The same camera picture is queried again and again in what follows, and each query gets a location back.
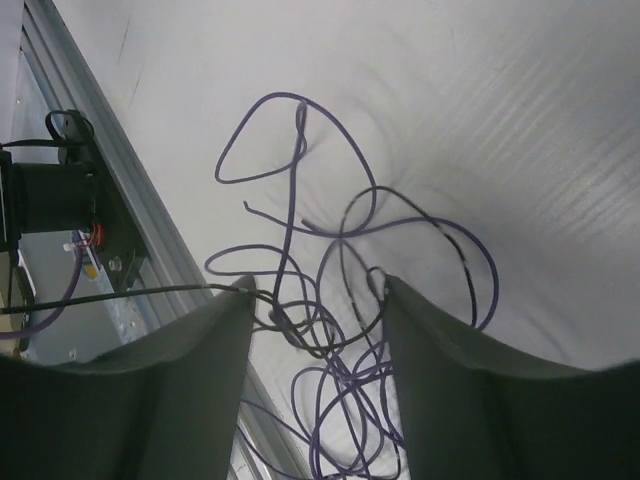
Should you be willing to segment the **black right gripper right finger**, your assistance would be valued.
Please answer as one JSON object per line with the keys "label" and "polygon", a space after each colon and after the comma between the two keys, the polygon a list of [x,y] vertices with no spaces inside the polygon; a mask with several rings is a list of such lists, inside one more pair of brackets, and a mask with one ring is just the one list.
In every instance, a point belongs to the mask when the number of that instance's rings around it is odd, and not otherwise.
{"label": "black right gripper right finger", "polygon": [[414,479],[635,479],[639,365],[588,371],[471,328],[404,281],[383,331]]}

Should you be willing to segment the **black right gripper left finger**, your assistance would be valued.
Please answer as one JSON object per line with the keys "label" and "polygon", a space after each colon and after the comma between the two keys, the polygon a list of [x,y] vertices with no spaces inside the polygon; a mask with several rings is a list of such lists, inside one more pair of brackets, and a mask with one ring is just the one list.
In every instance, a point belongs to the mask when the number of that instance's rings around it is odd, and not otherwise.
{"label": "black right gripper left finger", "polygon": [[5,479],[223,479],[250,350],[250,276],[89,362],[1,360]]}

